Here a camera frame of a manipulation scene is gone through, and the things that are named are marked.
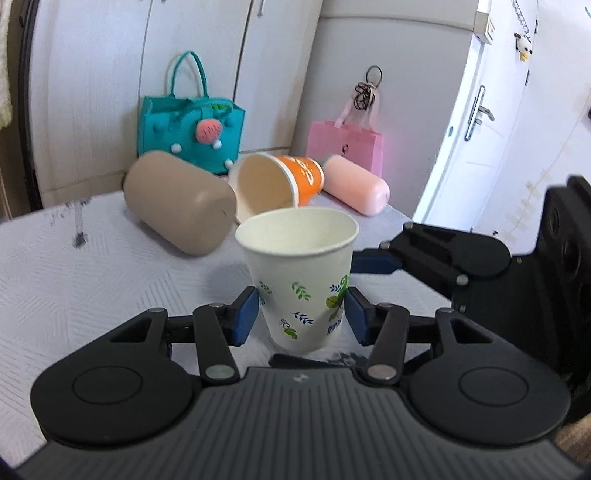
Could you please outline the white paper cup green print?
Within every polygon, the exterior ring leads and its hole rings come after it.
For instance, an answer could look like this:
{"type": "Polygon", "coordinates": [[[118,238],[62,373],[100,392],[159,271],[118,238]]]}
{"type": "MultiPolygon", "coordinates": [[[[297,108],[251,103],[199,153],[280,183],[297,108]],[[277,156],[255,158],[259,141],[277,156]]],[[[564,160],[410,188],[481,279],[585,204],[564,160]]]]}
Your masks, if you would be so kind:
{"type": "Polygon", "coordinates": [[[358,234],[353,216],[327,207],[274,210],[238,226],[235,240],[277,346],[310,353],[338,335],[358,234]]]}

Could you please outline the pink tumbler cup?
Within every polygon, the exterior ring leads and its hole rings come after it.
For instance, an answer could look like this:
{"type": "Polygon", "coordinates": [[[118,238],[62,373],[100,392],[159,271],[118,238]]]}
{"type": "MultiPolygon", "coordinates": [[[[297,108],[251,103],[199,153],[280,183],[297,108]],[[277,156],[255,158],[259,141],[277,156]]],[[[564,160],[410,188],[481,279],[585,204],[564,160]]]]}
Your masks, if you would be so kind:
{"type": "Polygon", "coordinates": [[[325,182],[322,189],[367,217],[381,214],[390,200],[388,183],[341,155],[322,161],[325,182]]]}

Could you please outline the taupe tumbler cup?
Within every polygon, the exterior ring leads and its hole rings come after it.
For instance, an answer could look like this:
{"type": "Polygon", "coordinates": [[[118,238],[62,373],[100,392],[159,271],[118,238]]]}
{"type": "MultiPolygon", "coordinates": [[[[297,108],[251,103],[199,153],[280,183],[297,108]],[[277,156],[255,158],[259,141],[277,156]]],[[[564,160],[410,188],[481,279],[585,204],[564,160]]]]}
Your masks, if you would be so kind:
{"type": "Polygon", "coordinates": [[[228,181],[163,151],[140,156],[123,182],[127,208],[181,252],[205,256],[235,223],[228,181]]]}

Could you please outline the orange paper cup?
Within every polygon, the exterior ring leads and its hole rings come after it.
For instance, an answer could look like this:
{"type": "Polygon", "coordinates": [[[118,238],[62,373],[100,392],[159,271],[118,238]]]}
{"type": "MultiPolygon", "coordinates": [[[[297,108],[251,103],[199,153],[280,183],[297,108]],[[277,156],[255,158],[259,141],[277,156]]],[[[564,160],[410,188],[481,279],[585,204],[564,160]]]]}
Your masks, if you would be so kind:
{"type": "Polygon", "coordinates": [[[307,206],[321,193],[325,173],[308,157],[250,154],[229,170],[228,184],[235,192],[236,221],[283,208],[307,206]]]}

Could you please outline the pink paper gift bag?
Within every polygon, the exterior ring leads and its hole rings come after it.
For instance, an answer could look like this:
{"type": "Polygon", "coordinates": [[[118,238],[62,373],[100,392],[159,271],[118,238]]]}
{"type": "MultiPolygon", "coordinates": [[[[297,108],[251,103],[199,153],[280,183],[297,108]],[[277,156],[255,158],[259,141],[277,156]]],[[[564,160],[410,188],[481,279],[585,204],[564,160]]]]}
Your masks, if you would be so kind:
{"type": "Polygon", "coordinates": [[[373,104],[368,107],[367,128],[346,121],[353,110],[353,98],[346,102],[344,110],[334,122],[312,122],[305,155],[315,160],[341,155],[381,177],[385,137],[375,129],[380,108],[380,94],[377,90],[373,90],[373,98],[373,104]]]}

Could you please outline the teal felt handbag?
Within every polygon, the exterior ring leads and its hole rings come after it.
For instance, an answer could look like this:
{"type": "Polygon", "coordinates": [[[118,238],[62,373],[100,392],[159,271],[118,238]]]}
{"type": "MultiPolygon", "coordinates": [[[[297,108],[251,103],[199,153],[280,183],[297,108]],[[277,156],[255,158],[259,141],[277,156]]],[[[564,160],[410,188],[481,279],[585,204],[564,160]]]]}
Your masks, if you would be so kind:
{"type": "Polygon", "coordinates": [[[151,152],[169,153],[193,166],[225,176],[238,159],[245,110],[226,98],[211,97],[204,65],[193,51],[184,52],[172,70],[170,87],[183,60],[193,59],[202,95],[179,98],[145,96],[138,115],[136,150],[139,156],[151,152]]]}

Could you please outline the grey wardrobe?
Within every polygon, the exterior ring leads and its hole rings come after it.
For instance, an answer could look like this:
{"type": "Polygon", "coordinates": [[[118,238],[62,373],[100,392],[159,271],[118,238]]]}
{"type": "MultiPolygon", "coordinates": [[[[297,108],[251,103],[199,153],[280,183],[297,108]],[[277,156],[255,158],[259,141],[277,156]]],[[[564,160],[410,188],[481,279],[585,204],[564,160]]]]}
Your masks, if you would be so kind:
{"type": "Polygon", "coordinates": [[[136,155],[141,101],[208,90],[245,110],[240,152],[290,150],[318,1],[27,1],[19,113],[31,203],[111,192],[136,155]]]}

